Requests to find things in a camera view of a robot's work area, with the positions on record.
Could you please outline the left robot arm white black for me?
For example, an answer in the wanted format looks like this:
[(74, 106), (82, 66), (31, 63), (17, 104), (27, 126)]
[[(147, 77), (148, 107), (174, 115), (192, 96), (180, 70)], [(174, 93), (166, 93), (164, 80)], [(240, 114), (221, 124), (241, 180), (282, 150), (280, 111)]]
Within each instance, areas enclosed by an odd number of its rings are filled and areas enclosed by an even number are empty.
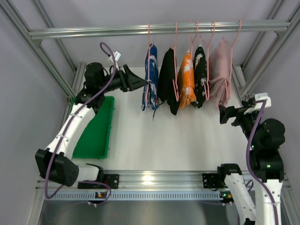
[(135, 75), (127, 65), (111, 66), (110, 73), (101, 63), (86, 66), (84, 88), (75, 97), (70, 115), (53, 141), (43, 150), (38, 149), (35, 160), (40, 176), (67, 187), (84, 180), (100, 178), (100, 167), (84, 168), (72, 162), (75, 147), (88, 124), (94, 119), (105, 101), (105, 93), (119, 89), (123, 92), (144, 87), (147, 82)]

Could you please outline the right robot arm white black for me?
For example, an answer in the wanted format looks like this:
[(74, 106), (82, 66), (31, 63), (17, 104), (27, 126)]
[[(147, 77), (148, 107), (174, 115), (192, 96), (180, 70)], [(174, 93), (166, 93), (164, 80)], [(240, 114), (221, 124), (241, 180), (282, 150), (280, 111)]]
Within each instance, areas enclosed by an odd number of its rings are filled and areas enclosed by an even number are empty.
[(250, 105), (241, 108), (219, 106), (220, 123), (234, 118), (232, 126), (241, 127), (247, 138), (246, 165), (255, 189), (252, 199), (243, 174), (237, 164), (222, 164), (217, 168), (218, 178), (230, 190), (239, 215), (240, 225), (281, 224), (281, 189), (284, 180), (284, 163), (279, 147), (285, 142), (285, 127), (276, 119), (261, 122), (266, 106), (247, 112)]

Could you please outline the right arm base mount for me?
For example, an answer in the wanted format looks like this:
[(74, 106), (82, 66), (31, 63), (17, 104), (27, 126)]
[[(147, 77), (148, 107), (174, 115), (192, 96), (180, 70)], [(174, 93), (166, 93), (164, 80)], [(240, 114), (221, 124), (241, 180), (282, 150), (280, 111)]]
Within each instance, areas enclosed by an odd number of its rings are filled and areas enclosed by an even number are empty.
[(223, 180), (217, 173), (203, 173), (202, 182), (206, 189), (215, 190), (223, 187)]

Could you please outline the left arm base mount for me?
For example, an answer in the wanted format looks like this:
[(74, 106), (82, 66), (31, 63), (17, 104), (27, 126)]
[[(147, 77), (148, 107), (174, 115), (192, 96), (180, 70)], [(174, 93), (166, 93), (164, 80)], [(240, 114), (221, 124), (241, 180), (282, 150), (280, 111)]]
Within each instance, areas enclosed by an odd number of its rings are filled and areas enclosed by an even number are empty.
[[(101, 182), (108, 185), (111, 189), (118, 189), (119, 187), (119, 174), (104, 174), (102, 178), (97, 178), (96, 182)], [(104, 189), (104, 185), (100, 184), (89, 184), (84, 182), (79, 182), (77, 185), (78, 189)]]

